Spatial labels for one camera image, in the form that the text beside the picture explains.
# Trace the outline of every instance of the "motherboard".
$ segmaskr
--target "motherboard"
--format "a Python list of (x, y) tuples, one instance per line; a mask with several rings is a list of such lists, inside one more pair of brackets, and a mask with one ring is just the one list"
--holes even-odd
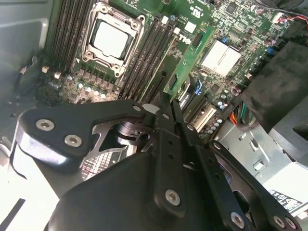
[(281, 17), (247, 0), (55, 0), (36, 98), (151, 103), (164, 91), (206, 140), (283, 45)]

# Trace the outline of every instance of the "silver screw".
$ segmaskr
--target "silver screw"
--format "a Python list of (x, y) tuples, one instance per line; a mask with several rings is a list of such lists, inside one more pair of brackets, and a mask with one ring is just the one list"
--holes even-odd
[(137, 23), (132, 23), (132, 24), (131, 24), (131, 27), (132, 27), (132, 28), (134, 28), (134, 29), (136, 29), (136, 28), (137, 28), (137, 26), (138, 26), (138, 24), (137, 24)]
[(138, 106), (133, 106), (133, 108), (134, 108), (137, 112), (141, 112), (141, 108), (139, 108)]
[(168, 189), (165, 192), (165, 197), (167, 199), (167, 201), (174, 205), (174, 206), (178, 206), (181, 202), (180, 196), (178, 195), (178, 193), (172, 189)]
[(188, 128), (190, 131), (193, 131), (193, 126), (192, 126), (192, 125), (188, 124), (188, 125), (187, 125), (187, 128)]
[(217, 143), (214, 143), (214, 147), (218, 150), (220, 150), (220, 146)]
[(77, 135), (68, 135), (64, 142), (70, 147), (77, 148), (82, 144), (82, 139)]
[(288, 222), (288, 224), (292, 227), (292, 229), (296, 230), (296, 225), (294, 224), (294, 222), (289, 219), (288, 217), (285, 218), (285, 220)]
[(166, 119), (170, 119), (169, 116), (167, 114), (163, 114), (163, 117), (165, 117)]
[(43, 131), (51, 131), (54, 129), (54, 123), (48, 119), (40, 119), (35, 123), (35, 125), (38, 129)]
[(232, 222), (239, 227), (240, 229), (244, 229), (245, 228), (245, 223), (243, 218), (236, 212), (231, 212), (230, 214), (231, 220)]
[(284, 222), (278, 216), (274, 216), (274, 220), (281, 228), (285, 228)]
[(107, 6), (105, 6), (105, 5), (102, 6), (102, 12), (103, 13), (107, 13), (108, 12)]

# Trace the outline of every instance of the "chip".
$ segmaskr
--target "chip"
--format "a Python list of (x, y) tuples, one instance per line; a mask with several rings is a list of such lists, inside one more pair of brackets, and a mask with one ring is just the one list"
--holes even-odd
[(226, 8), (226, 12), (229, 14), (233, 14), (237, 8), (237, 5), (234, 2), (231, 2), (229, 6)]

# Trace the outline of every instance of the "black cable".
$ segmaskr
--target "black cable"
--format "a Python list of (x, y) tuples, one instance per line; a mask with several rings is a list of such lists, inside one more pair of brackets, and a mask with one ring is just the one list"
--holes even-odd
[(277, 8), (273, 8), (273, 7), (269, 7), (267, 5), (265, 5), (264, 3), (262, 3), (260, 0), (253, 0), (254, 4), (263, 8), (263, 9), (266, 9), (266, 10), (270, 10), (270, 11), (280, 11), (280, 12), (283, 12), (283, 13), (289, 13), (289, 14), (294, 14), (294, 15), (297, 15), (297, 16), (302, 16), (302, 17), (305, 17), (308, 19), (308, 16), (302, 14), (302, 13), (297, 13), (297, 12), (293, 12), (293, 11), (289, 11), (289, 10), (284, 10), (284, 9), (281, 9), (279, 7)]

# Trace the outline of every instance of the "cpu socket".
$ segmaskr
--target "cpu socket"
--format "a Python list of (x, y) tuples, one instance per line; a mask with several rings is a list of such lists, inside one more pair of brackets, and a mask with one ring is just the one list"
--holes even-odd
[(94, 60), (112, 69), (115, 77), (124, 74), (144, 32), (145, 16), (133, 19), (105, 2), (90, 12), (82, 45), (82, 60)]

